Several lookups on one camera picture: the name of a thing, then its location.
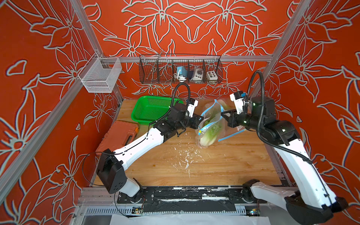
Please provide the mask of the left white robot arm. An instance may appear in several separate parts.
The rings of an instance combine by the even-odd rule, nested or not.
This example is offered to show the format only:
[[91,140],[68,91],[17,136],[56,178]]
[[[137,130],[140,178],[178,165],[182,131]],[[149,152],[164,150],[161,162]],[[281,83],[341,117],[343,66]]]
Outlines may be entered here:
[[179,137],[187,128],[198,129],[204,117],[194,113],[197,106],[198,101],[193,98],[188,104],[176,103],[164,119],[157,120],[140,138],[117,150],[101,152],[96,173],[108,193],[121,192],[136,201],[142,197],[140,184],[128,178],[125,171],[142,155],[174,136]]

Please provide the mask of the clear zip-top bag blue seal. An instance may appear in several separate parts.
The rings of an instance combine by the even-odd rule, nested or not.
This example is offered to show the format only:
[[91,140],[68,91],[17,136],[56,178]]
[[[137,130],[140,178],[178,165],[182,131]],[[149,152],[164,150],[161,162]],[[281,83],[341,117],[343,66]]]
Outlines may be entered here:
[[222,99],[215,99],[205,105],[201,113],[204,120],[196,130],[196,141],[199,147],[207,148],[215,142],[227,140],[246,131],[243,126],[232,128],[227,125],[221,113],[228,110],[231,110],[231,107]]

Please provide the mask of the green chinese cabbage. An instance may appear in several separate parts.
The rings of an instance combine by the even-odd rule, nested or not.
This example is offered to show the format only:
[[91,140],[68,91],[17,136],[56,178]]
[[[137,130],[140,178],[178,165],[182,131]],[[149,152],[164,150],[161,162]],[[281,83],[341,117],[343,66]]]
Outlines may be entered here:
[[207,119],[203,127],[198,131],[198,144],[207,148],[212,145],[224,132],[224,122],[222,120],[215,122]]

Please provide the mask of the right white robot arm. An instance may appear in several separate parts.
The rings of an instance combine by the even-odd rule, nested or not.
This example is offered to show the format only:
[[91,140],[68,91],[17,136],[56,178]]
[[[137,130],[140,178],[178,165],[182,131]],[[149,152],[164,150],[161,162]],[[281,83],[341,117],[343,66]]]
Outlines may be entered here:
[[327,186],[307,154],[294,125],[276,119],[274,100],[257,96],[252,99],[252,111],[247,113],[245,94],[230,95],[234,110],[221,113],[229,127],[254,129],[260,140],[274,147],[285,162],[298,187],[288,191],[252,179],[242,186],[245,201],[264,200],[286,210],[301,225],[325,223],[333,214],[348,208],[345,198]]

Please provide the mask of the white round-dial device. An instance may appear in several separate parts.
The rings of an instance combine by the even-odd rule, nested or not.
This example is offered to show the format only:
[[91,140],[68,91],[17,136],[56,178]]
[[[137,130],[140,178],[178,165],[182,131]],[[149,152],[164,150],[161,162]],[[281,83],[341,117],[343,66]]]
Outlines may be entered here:
[[203,80],[203,69],[195,67],[191,76],[191,81],[200,82]]

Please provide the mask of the green perforated plastic basket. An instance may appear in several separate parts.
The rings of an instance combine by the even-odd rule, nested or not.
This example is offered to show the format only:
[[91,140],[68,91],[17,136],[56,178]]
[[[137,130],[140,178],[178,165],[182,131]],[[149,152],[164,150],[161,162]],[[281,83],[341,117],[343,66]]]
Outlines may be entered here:
[[149,125],[170,109],[171,100],[170,97],[142,96],[134,106],[131,119],[140,125]]

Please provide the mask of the white button box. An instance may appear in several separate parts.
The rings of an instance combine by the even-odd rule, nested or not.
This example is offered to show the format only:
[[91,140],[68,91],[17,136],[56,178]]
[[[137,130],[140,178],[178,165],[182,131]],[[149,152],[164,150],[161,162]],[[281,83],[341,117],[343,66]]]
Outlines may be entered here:
[[218,76],[214,70],[207,71],[206,77],[207,77],[208,83],[217,83],[218,82]]

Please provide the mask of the white mesh wall basket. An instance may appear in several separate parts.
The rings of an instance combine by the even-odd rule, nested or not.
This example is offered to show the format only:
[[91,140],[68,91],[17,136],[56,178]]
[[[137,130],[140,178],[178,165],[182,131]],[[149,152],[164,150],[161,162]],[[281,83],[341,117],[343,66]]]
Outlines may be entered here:
[[122,71],[119,59],[112,67],[105,68],[99,58],[93,58],[78,75],[89,93],[111,93]]

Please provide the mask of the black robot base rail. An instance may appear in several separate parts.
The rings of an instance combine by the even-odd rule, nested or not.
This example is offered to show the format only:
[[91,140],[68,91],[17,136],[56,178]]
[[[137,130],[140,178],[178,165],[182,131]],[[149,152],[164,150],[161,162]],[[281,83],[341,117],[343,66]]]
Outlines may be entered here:
[[137,202],[123,193],[114,195],[116,205],[132,206],[132,214],[234,214],[259,216],[264,200],[245,200],[241,186],[144,187]]

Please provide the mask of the orange plastic tool case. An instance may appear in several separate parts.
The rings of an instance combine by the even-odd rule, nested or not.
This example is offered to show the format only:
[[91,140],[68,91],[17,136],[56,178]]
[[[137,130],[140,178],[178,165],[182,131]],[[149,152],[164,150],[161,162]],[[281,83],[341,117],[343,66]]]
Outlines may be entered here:
[[114,152],[117,149],[134,141],[139,132],[139,126],[135,123],[116,121],[105,134],[96,152],[103,152],[107,149]]

